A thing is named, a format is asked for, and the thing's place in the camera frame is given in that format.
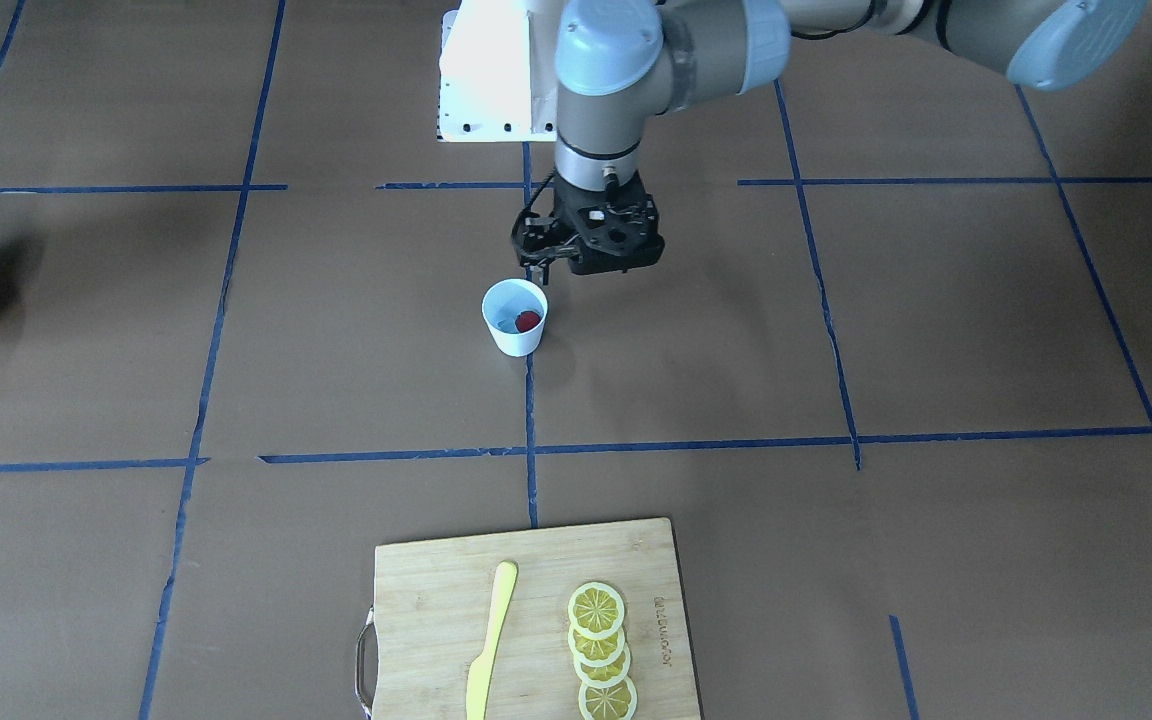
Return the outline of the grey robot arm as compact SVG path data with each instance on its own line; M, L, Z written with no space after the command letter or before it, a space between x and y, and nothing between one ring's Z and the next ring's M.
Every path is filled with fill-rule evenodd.
M553 206L511 225L518 264L547 283L628 272L664 253L659 210L637 169L649 118L771 85L791 41L869 29L914 36L1005 76L1056 91L1102 67L1143 1L566 1L541 26L556 90Z

